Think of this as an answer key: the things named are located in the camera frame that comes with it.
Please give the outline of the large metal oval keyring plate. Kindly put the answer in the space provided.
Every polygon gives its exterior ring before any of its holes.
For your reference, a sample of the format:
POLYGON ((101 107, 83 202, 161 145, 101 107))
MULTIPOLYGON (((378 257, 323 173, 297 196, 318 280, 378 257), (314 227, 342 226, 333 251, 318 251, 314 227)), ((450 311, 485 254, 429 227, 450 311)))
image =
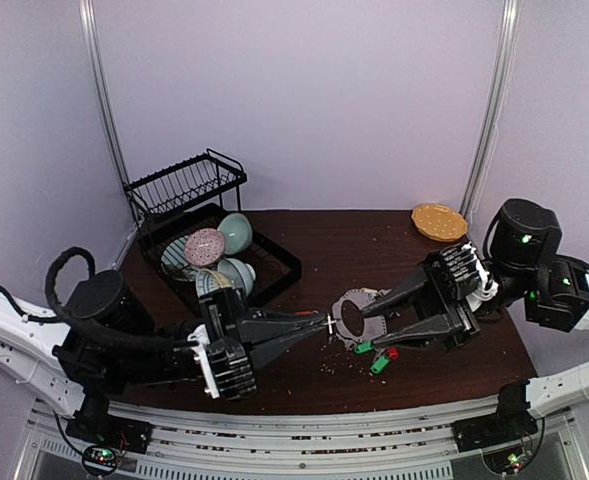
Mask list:
POLYGON ((387 293, 387 290, 351 289, 333 304, 333 332, 347 350, 387 333, 387 321, 384 316, 365 317, 361 312, 362 308, 383 293, 387 293))

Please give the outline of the silver key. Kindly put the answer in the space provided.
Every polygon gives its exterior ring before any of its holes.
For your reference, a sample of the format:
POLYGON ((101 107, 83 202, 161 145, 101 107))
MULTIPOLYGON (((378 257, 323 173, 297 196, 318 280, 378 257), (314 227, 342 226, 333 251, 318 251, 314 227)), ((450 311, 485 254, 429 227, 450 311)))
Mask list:
POLYGON ((330 314, 326 315, 326 327, 327 327, 327 331, 328 331, 328 335, 332 336, 334 334, 334 324, 335 324, 335 320, 333 319, 333 317, 330 314))

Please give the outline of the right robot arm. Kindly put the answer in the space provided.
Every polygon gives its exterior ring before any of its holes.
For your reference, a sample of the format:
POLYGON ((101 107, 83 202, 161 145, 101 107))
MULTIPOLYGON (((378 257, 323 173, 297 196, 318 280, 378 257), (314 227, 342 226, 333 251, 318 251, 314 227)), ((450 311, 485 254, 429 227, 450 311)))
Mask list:
POLYGON ((556 214, 533 201, 506 200, 482 249, 459 243, 429 253, 411 274, 362 307, 364 317, 413 309, 418 321, 355 347, 384 361, 392 348, 457 349, 479 319, 521 300, 527 321, 562 332, 589 330, 589 263, 561 255, 556 214))

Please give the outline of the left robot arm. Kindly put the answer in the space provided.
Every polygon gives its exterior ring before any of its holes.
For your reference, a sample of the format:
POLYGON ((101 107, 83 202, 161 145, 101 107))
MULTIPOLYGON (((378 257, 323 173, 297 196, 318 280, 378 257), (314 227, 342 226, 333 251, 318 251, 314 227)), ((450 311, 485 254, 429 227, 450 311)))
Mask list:
POLYGON ((253 308, 234 287, 202 295, 196 323, 159 327, 124 276, 98 271, 81 247, 50 265, 45 298, 40 308, 0 285, 0 359, 97 444, 117 436, 108 398, 129 385, 196 379, 212 399, 240 399, 255 392, 257 370, 332 328, 318 311, 253 308))

